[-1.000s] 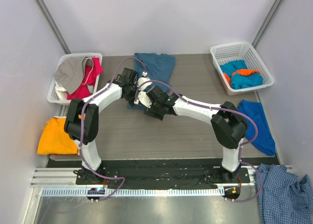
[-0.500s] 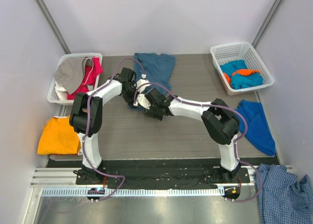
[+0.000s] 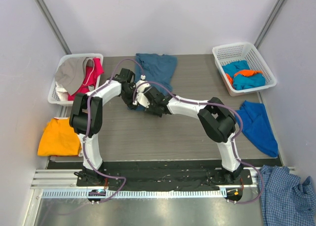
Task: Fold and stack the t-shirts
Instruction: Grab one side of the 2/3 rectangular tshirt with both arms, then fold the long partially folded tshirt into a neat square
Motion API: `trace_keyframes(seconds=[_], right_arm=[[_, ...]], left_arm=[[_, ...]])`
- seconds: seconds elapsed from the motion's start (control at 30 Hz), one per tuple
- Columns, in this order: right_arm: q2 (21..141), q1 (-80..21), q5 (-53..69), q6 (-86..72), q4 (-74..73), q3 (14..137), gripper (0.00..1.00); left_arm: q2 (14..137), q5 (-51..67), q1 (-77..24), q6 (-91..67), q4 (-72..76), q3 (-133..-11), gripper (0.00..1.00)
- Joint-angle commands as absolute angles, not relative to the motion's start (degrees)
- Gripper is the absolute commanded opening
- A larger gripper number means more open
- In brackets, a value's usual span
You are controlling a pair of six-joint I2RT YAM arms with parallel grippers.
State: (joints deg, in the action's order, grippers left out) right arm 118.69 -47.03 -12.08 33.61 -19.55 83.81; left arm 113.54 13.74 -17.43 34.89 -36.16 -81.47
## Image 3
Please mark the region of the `dark teal blue t-shirt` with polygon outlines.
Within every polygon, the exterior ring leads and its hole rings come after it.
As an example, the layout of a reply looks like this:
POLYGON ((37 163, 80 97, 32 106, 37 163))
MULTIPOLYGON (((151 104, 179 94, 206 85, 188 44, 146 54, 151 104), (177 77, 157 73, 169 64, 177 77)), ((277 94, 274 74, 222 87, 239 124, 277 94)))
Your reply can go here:
POLYGON ((177 57, 166 54, 136 53, 135 61, 142 66, 146 76, 145 81, 160 83, 169 91, 173 90, 171 80, 178 64, 177 57))

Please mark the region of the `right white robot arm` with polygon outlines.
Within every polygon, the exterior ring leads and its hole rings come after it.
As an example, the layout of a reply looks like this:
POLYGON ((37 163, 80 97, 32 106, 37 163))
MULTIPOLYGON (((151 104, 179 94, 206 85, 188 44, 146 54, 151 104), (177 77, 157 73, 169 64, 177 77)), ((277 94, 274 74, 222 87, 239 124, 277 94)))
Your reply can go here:
POLYGON ((243 165, 234 139, 237 121, 220 99, 185 99, 174 94, 164 95, 155 87, 149 86, 137 93, 135 101, 151 114, 179 114, 198 119, 206 135, 217 143, 225 182, 234 184, 241 178, 243 165))

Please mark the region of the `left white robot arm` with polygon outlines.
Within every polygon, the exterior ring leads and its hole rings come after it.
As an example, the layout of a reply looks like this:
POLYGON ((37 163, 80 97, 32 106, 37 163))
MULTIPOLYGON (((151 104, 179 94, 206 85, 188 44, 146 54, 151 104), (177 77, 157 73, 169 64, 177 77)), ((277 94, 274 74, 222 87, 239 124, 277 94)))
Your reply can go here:
POLYGON ((100 87, 86 94, 77 94, 73 101, 70 126, 78 135, 82 153, 82 172, 94 186, 104 183, 105 173, 101 171, 103 159, 100 155, 98 133, 103 123, 103 106, 115 97, 121 97, 126 106, 137 109, 133 104, 136 88, 135 73, 122 68, 119 74, 108 79, 100 87))

